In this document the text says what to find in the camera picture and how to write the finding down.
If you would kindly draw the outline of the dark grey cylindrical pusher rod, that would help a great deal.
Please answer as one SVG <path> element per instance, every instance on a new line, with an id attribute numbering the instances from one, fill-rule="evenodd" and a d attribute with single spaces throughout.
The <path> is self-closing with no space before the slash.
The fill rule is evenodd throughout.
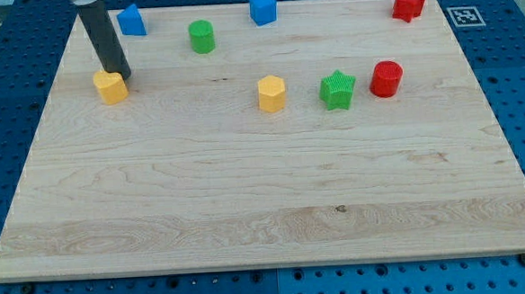
<path id="1" fill-rule="evenodd" d="M 80 21 L 85 27 L 89 41 L 93 44 L 102 69 L 118 72 L 123 79 L 131 77 L 129 62 L 112 24 L 104 0 L 87 5 L 76 5 Z"/>

